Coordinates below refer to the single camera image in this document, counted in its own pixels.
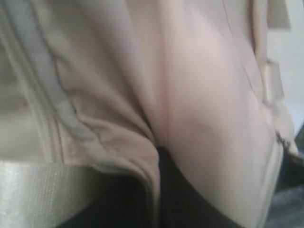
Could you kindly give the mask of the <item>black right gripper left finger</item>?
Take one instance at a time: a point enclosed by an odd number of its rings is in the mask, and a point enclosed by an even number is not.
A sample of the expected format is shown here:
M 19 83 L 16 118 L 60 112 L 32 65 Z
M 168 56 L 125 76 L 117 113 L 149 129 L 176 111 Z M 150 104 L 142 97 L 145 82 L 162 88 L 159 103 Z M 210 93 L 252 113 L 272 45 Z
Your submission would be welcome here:
M 114 181 L 97 202 L 76 217 L 77 228 L 150 228 L 146 192 L 135 178 Z

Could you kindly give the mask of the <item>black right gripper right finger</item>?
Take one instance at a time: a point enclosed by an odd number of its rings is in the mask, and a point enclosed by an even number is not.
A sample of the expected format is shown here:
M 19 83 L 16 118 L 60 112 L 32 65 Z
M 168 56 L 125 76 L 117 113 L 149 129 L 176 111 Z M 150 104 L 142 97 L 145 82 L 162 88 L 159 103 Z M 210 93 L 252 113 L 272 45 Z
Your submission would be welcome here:
M 239 228 L 193 188 L 168 150 L 158 148 L 161 176 L 160 228 Z

